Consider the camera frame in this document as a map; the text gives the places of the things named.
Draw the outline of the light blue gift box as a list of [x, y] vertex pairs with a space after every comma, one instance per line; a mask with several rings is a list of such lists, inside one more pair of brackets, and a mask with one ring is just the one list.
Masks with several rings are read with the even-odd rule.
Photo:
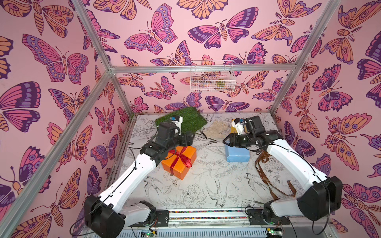
[[228, 145], [225, 145], [225, 155], [226, 161], [232, 163], [247, 163], [251, 158], [249, 150]]

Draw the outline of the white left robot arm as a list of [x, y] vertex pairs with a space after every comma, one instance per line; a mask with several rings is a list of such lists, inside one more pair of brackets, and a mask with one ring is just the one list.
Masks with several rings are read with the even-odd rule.
[[182, 132], [183, 118], [172, 116], [157, 127], [156, 137], [146, 143], [134, 163], [98, 196], [89, 196], [84, 203], [84, 224], [101, 238], [116, 238], [125, 226], [151, 226], [156, 222], [156, 208], [147, 201], [122, 210], [138, 185], [168, 153], [178, 146], [191, 146], [194, 133]]

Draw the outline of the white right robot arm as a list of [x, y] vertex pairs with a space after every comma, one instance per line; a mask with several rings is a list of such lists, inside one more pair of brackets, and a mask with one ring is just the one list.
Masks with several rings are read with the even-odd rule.
[[277, 198], [263, 208], [266, 223], [271, 224], [287, 216], [304, 216], [315, 222], [330, 216], [341, 207], [343, 183], [336, 176], [329, 177], [307, 162], [277, 131], [266, 131], [261, 118], [236, 118], [223, 143], [229, 147], [257, 146], [260, 155], [277, 159], [297, 180], [304, 193], [297, 197]]

